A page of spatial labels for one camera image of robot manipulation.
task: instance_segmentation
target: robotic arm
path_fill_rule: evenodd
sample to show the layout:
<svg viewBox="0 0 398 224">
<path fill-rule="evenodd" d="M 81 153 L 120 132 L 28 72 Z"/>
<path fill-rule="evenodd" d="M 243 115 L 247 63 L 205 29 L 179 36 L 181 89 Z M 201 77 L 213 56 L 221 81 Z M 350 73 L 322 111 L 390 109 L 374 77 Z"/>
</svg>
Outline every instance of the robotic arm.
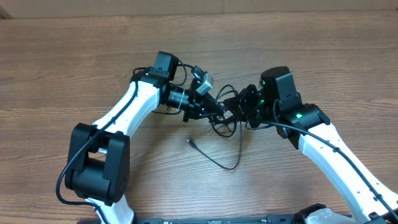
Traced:
<svg viewBox="0 0 398 224">
<path fill-rule="evenodd" d="M 249 85 L 221 105 L 208 93 L 213 87 L 213 78 L 199 67 L 192 67 L 195 78 L 189 89 L 171 84 L 169 81 L 174 79 L 178 62 L 180 60 L 174 55 L 159 52 L 155 65 L 132 77 L 127 93 L 108 114 L 93 125 L 79 123 L 72 132 L 65 186 L 100 208 L 96 212 L 101 223 L 135 223 L 136 216 L 124 196 L 129 181 L 129 140 L 144 118 L 160 104 L 184 111 L 185 122 L 202 118 L 220 122 L 218 117 L 229 110 L 233 118 L 223 122 L 245 121 L 252 129 L 261 129 L 258 127 L 262 123 L 269 124 L 266 128 L 276 126 L 282 138 L 289 139 L 322 170 L 355 217 L 354 220 L 332 213 L 323 205 L 316 205 L 296 213 L 292 223 L 385 223 L 384 220 L 394 223 L 398 195 L 363 166 L 320 108 L 303 105 L 287 67 L 265 71 L 261 75 L 259 90 L 255 85 Z M 327 140 L 328 144 L 311 134 Z M 93 143 L 84 154 L 73 160 L 82 146 L 96 135 L 98 137 L 92 139 Z M 105 162 L 90 158 L 89 152 L 106 153 Z"/>
</svg>

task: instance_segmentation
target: wood grain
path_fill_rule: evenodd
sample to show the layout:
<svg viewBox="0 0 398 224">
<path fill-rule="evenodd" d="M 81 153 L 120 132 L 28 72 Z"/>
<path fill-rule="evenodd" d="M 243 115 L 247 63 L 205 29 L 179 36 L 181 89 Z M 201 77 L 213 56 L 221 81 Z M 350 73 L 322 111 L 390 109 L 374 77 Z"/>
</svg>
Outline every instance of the wood grain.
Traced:
<svg viewBox="0 0 398 224">
<path fill-rule="evenodd" d="M 7 18 L 395 10 L 398 0 L 0 0 Z"/>
<path fill-rule="evenodd" d="M 398 192 L 398 12 L 300 12 L 0 21 L 0 222 L 74 223 L 88 207 L 62 205 L 55 182 L 70 133 L 125 93 L 131 71 L 172 52 L 215 78 L 215 94 L 288 65 L 304 102 L 317 104 L 367 168 Z M 181 70 L 175 82 L 182 81 Z M 238 138 L 205 121 L 150 114 L 131 140 L 126 192 L 139 217 L 259 217 L 313 203 L 349 213 L 338 192 L 274 129 Z M 62 189 L 66 198 L 73 192 Z"/>
</svg>

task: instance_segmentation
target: wooden table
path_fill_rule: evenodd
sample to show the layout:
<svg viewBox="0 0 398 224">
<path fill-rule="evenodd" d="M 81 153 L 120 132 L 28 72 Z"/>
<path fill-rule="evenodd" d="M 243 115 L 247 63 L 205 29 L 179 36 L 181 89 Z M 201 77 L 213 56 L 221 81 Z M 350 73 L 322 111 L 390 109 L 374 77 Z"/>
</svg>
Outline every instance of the wooden table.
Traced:
<svg viewBox="0 0 398 224">
<path fill-rule="evenodd" d="M 96 217 L 55 196 L 70 133 L 107 113 L 132 69 L 153 65 L 159 50 L 208 70 L 211 94 L 227 83 L 241 90 L 264 70 L 288 65 L 303 101 L 317 104 L 398 192 L 397 11 L 2 20 L 1 223 Z M 182 78 L 180 69 L 175 82 Z M 275 129 L 244 130 L 234 171 L 212 164 L 188 138 L 226 166 L 236 162 L 238 134 L 223 139 L 205 120 L 150 114 L 131 140 L 126 197 L 139 217 L 260 217 L 317 202 L 349 213 L 321 171 Z M 76 199 L 64 186 L 62 194 Z"/>
</svg>

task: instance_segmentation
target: tabletop surface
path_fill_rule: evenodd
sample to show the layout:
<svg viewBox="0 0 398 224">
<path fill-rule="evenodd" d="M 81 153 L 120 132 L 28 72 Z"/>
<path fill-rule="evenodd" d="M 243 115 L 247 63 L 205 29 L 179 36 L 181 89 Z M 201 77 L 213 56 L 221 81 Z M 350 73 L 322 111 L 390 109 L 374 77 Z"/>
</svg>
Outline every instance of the tabletop surface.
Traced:
<svg viewBox="0 0 398 224">
<path fill-rule="evenodd" d="M 318 105 L 362 163 L 398 192 L 398 11 L 0 20 L 0 222 L 96 217 L 55 196 L 71 131 L 105 115 L 132 69 L 153 65 L 159 50 L 208 70 L 212 95 L 289 66 L 303 102 Z M 182 79 L 179 69 L 175 83 Z M 225 139 L 205 120 L 150 114 L 131 139 L 130 206 L 139 217 L 162 218 L 262 217 L 314 203 L 350 213 L 274 128 L 243 134 L 240 165 L 222 170 L 187 139 L 232 166 L 238 134 Z M 78 200 L 63 185 L 62 194 Z"/>
</svg>

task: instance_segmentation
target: robotic hand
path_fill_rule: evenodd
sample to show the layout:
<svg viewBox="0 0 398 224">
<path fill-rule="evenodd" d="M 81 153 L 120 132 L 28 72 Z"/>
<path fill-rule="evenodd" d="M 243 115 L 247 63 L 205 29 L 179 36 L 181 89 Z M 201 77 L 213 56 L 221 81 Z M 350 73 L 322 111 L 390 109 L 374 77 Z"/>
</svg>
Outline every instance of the robotic hand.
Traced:
<svg viewBox="0 0 398 224">
<path fill-rule="evenodd" d="M 183 83 L 170 83 L 178 66 L 192 69 L 195 78 L 189 89 L 179 87 Z M 68 164 L 57 182 L 61 202 L 93 206 L 100 223 L 136 223 L 124 196 L 129 181 L 129 140 L 143 119 L 163 104 L 184 111 L 185 122 L 208 118 L 212 124 L 244 121 L 246 127 L 251 125 L 249 129 L 276 126 L 282 138 L 288 138 L 325 173 L 355 217 L 354 220 L 335 214 L 317 204 L 292 215 L 289 223 L 398 222 L 398 195 L 363 166 L 320 108 L 303 105 L 287 67 L 265 71 L 259 90 L 249 85 L 224 100 L 223 105 L 217 102 L 220 94 L 214 99 L 208 93 L 213 87 L 211 75 L 197 66 L 184 65 L 172 54 L 159 52 L 153 67 L 140 68 L 136 74 L 135 71 L 127 93 L 108 114 L 93 125 L 79 123 L 72 131 Z M 228 110 L 232 117 L 220 121 Z M 105 162 L 90 158 L 89 152 L 106 153 Z M 62 198 L 59 190 L 63 176 L 65 186 L 86 202 Z"/>
</svg>

